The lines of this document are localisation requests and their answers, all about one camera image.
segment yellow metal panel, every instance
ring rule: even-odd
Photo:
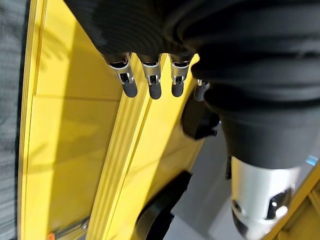
[[[118,100],[121,85],[63,0],[48,0],[36,94]]]
[[[315,212],[318,214],[320,218],[320,194],[316,190],[312,190],[308,197],[313,205]]]
[[[140,128],[145,119],[146,109],[151,101],[147,95],[148,86],[141,63],[135,54],[131,59],[131,66],[138,94],[135,98],[122,95],[86,239],[103,239],[107,234],[106,226],[112,219],[131,156],[136,148]]]
[[[90,214],[121,95],[63,0],[31,1],[20,129],[20,240],[46,239]]]
[[[32,99],[35,79],[38,77],[38,46],[41,38],[40,26],[43,26],[44,3],[42,0],[33,0],[30,3],[28,30],[26,38],[26,54],[23,71],[23,93],[21,104],[21,123],[18,163],[18,200],[17,200],[17,235],[24,240],[25,231],[25,199],[27,186],[27,165],[29,151],[29,134],[31,122]]]
[[[280,231],[278,233],[278,240],[292,240],[292,239],[286,231]]]
[[[131,239],[137,217],[148,198],[182,170],[190,170],[195,160],[203,142],[193,141],[183,135],[180,117],[196,81],[189,72],[183,95],[175,98],[171,94],[170,71],[170,59],[167,58],[161,73],[162,96],[159,100],[152,100],[145,94],[141,96],[143,100],[139,105],[143,107],[137,107],[131,113],[131,118],[141,120],[137,120],[134,131],[129,125],[126,135],[119,135],[116,130],[112,133],[110,148],[114,141],[114,148],[122,149],[108,156],[111,154],[109,149],[92,210],[87,240]],[[143,83],[138,82],[140,94],[141,84],[146,86],[145,79]],[[121,108],[122,106],[119,107],[115,129],[117,124],[131,121],[128,116],[120,114]],[[118,139],[130,143],[130,148],[134,146],[134,149],[129,151],[129,146]],[[120,162],[121,167],[111,169],[112,161]]]
[[[320,218],[309,202],[308,208],[299,216],[288,230],[292,240],[319,240]]]

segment yellow frame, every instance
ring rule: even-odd
[[[65,3],[31,1],[19,149],[20,240],[46,239],[90,215],[121,97],[121,85]]]
[[[131,62],[138,85],[134,99],[122,94],[63,0],[31,1],[20,130],[20,240],[45,239],[90,215],[93,203],[87,239],[107,239],[122,229],[123,220],[128,224],[117,239],[129,239],[145,201],[191,168],[202,141],[185,137],[179,119],[196,81],[189,73],[184,94],[173,97],[164,54],[162,97],[153,101],[138,58]],[[156,145],[148,148],[151,141]],[[130,184],[139,188],[125,187]],[[135,201],[126,214],[130,194]],[[81,235],[77,230],[63,239]]]

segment gray floor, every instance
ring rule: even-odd
[[[26,3],[0,0],[0,240],[17,239],[16,139]]]

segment black plastic part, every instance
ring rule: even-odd
[[[127,53],[118,53],[118,54],[103,54],[103,59],[109,63],[116,63],[116,62],[126,62]]]
[[[158,62],[160,58],[160,54],[154,54],[154,55],[138,54],[137,56],[142,63]]]
[[[287,190],[280,192],[279,194],[272,197],[269,202],[269,208],[268,208],[268,213],[267,213],[266,219],[270,220],[270,219],[276,218],[276,211],[280,207],[282,207],[282,206],[289,207],[289,204],[292,199],[292,194],[293,194],[292,189],[288,188]]]
[[[319,132],[320,100],[266,101],[230,87],[227,92],[215,86],[204,98],[221,118],[230,155],[266,169],[293,168],[305,161]]]
[[[205,92],[209,87],[209,84],[202,84],[201,86],[197,84],[194,89],[194,99],[198,102],[203,101],[205,99]]]
[[[238,232],[244,237],[246,236],[247,232],[248,232],[248,227],[246,225],[244,225],[242,223],[242,221],[240,221],[237,216],[235,215],[234,211],[232,210],[232,217],[233,217],[233,221],[234,221],[234,225],[236,227],[236,229],[238,230]]]
[[[163,240],[174,218],[171,210],[187,190],[191,176],[181,172],[147,203],[135,224],[135,240]]]
[[[161,84],[159,83],[158,85],[156,85],[152,83],[151,85],[149,85],[149,94],[152,99],[159,99],[161,97]]]
[[[194,55],[170,54],[170,58],[172,59],[173,62],[176,62],[176,63],[190,62],[193,57]]]
[[[196,101],[191,94],[181,117],[183,132],[198,140],[208,136],[216,136],[215,127],[219,124],[219,116],[210,111],[203,101]]]
[[[136,81],[133,81],[133,83],[126,82],[124,85],[122,85],[122,88],[125,95],[127,95],[127,97],[134,98],[135,96],[137,96],[138,89],[137,89]]]
[[[228,160],[226,161],[226,169],[225,169],[225,180],[230,180],[232,178],[232,156],[228,156]]]
[[[176,98],[180,97],[184,92],[184,83],[176,83],[175,85],[172,84],[171,92],[172,95]]]

